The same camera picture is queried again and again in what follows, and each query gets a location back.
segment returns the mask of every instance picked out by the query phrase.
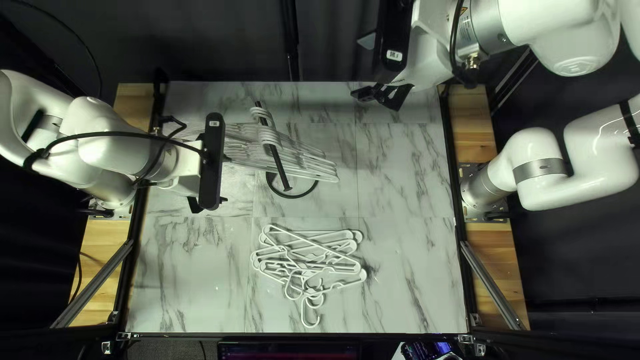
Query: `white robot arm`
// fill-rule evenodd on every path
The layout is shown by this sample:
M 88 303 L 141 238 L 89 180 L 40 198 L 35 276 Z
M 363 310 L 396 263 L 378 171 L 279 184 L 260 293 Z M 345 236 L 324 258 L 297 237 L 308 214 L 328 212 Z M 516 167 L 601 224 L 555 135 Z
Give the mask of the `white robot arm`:
M 384 14 L 394 11 L 387 22 L 395 23 L 381 26 Z M 639 17 L 636 0 L 415 0 L 379 14 L 374 71 L 381 85 L 431 88 L 456 73 L 453 43 L 454 66 L 463 64 L 465 71 L 477 71 L 493 54 L 529 45 L 548 70 L 584 75 L 611 59 L 621 26 L 640 58 Z M 397 34 L 403 27 L 410 36 Z
M 23 141 L 28 125 L 38 111 L 43 116 Z M 32 155 L 59 138 L 105 131 L 139 134 L 140 137 L 80 138 L 51 147 L 46 158 Z M 201 141 L 188 145 L 198 150 L 202 148 Z M 143 174 L 161 188 L 184 196 L 198 195 L 199 152 L 151 140 L 151 136 L 128 125 L 109 105 L 98 99 L 72 99 L 10 70 L 0 70 L 0 155 L 19 166 L 25 165 L 27 160 L 35 172 L 93 195 L 107 209 L 128 206 L 135 193 L 133 179 Z
M 557 75 L 588 74 L 611 59 L 621 27 L 640 59 L 638 0 L 411 3 L 399 1 L 397 6 L 381 9 L 374 50 L 378 84 L 352 92 L 361 101 L 376 99 L 398 110 L 409 90 L 431 88 L 453 75 L 465 82 L 472 79 L 465 71 L 477 72 L 483 60 L 519 45 L 529 45 L 540 63 Z M 392 91 L 395 95 L 390 99 L 387 95 Z M 496 158 L 461 183 L 463 205 L 489 212 L 501 198 L 518 192 L 525 209 L 544 210 L 631 187 L 639 176 L 632 152 L 640 146 L 634 120 L 638 112 L 640 95 L 567 125 L 564 142 L 572 176 L 549 130 L 536 127 L 517 132 Z

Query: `wooden surface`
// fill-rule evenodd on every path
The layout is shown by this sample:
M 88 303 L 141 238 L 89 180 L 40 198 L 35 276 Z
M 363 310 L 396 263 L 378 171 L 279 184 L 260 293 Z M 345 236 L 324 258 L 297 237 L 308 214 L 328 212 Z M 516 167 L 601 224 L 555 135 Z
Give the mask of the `wooden surface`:
M 497 152 L 484 86 L 473 90 L 466 90 L 462 85 L 452 86 L 449 91 L 449 111 L 458 161 L 484 163 L 493 159 Z M 511 225 L 467 224 L 467 238 L 504 296 L 529 328 Z M 489 293 L 476 276 L 474 289 L 483 325 L 507 329 Z
M 491 160 L 497 153 L 484 87 L 465 90 L 462 86 L 452 86 L 449 93 L 458 161 L 483 163 Z M 114 109 L 128 123 L 146 131 L 152 103 L 153 89 L 150 84 L 121 84 L 118 87 Z M 93 278 L 101 265 L 126 240 L 128 229 L 128 222 L 89 220 L 81 251 L 95 259 L 81 257 L 82 286 Z M 468 224 L 467 235 L 474 252 L 528 328 L 529 321 L 511 226 L 509 224 Z M 106 321 L 113 309 L 119 275 L 118 267 L 72 325 L 90 325 Z M 474 289 L 478 312 L 484 325 L 506 328 L 506 323 L 502 320 L 493 300 L 476 278 L 474 278 Z
M 120 84 L 114 103 L 114 110 L 128 123 L 146 131 L 149 126 L 153 88 L 151 84 Z M 129 231 L 128 221 L 92 220 L 87 221 L 81 252 L 82 290 L 109 258 L 126 241 Z M 120 267 L 111 274 L 98 292 L 78 314 L 71 326 L 104 323 L 111 311 L 118 288 Z M 72 289 L 76 288 L 76 278 Z

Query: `barcode sticker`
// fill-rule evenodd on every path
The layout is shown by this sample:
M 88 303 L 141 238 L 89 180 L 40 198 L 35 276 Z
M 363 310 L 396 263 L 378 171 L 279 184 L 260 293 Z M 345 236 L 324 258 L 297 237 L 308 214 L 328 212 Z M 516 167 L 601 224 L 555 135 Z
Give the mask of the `barcode sticker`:
M 402 61 L 402 53 L 393 50 L 387 50 L 387 59 Z

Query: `pile of hangers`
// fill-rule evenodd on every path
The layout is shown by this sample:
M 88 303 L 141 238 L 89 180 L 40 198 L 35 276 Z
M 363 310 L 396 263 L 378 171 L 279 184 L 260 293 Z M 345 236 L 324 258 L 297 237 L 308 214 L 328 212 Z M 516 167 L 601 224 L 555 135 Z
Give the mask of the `pile of hangers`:
M 277 131 L 269 111 L 260 107 L 250 111 L 256 123 L 227 124 L 224 153 L 232 163 L 278 173 L 274 156 L 269 153 L 269 146 L 265 146 L 274 145 L 287 175 L 331 183 L 339 181 L 336 164 L 327 160 L 323 151 Z
M 287 299 L 300 300 L 300 321 L 305 327 L 320 323 L 319 315 L 315 322 L 307 322 L 307 308 L 315 313 L 330 291 L 367 279 L 367 272 L 351 256 L 362 241 L 360 231 L 288 231 L 269 224 L 259 241 L 265 247 L 252 252 L 252 267 L 282 284 Z

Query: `marble surface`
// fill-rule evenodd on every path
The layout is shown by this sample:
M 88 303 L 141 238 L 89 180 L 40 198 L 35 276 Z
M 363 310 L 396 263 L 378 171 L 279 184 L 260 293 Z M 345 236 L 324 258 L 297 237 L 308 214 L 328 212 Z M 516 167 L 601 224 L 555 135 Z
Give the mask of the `marble surface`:
M 283 199 L 263 172 L 225 164 L 221 195 L 229 201 L 197 215 L 184 198 L 152 189 L 128 331 L 467 331 L 436 91 L 411 93 L 391 111 L 349 96 L 362 85 L 170 84 L 165 113 L 189 126 L 179 137 L 194 139 L 212 111 L 249 122 L 248 109 L 261 101 L 279 131 L 337 163 L 340 182 Z M 292 183 L 293 191 L 311 184 Z M 299 303 L 249 266 L 257 234 L 270 223 L 364 233 L 356 254 L 369 278 L 329 294 L 314 329 L 300 323 Z

